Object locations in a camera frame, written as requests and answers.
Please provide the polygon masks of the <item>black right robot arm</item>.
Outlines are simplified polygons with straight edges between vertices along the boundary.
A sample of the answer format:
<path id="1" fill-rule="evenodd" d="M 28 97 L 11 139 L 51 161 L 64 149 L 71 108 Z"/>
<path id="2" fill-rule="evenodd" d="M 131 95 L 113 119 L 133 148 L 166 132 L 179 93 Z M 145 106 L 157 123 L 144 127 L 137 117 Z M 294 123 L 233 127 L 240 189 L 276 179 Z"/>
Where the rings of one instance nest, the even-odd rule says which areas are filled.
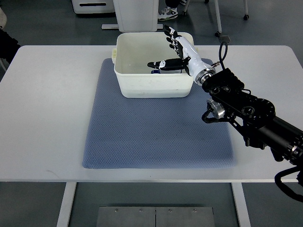
<path id="1" fill-rule="evenodd" d="M 297 181 L 303 184 L 303 132 L 276 116 L 274 105 L 253 96 L 229 68 L 218 73 L 203 70 L 195 77 L 202 89 L 209 93 L 207 111 L 202 115 L 205 123 L 228 122 L 243 137 L 247 147 L 270 147 L 275 161 L 288 160 L 293 167 L 275 176 L 278 188 L 290 198 L 302 202 L 281 178 L 297 172 Z"/>

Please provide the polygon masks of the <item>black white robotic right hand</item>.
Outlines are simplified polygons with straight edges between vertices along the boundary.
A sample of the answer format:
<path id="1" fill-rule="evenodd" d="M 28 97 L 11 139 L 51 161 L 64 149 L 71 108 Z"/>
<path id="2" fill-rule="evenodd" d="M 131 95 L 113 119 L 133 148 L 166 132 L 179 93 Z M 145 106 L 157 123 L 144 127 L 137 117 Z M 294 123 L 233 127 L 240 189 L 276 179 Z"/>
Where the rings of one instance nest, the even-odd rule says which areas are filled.
<path id="1" fill-rule="evenodd" d="M 207 72 L 214 73 L 213 67 L 202 61 L 197 50 L 185 37 L 167 25 L 164 29 L 169 46 L 177 53 L 178 58 L 149 62 L 148 67 L 162 71 L 185 70 L 192 77 L 203 76 Z"/>

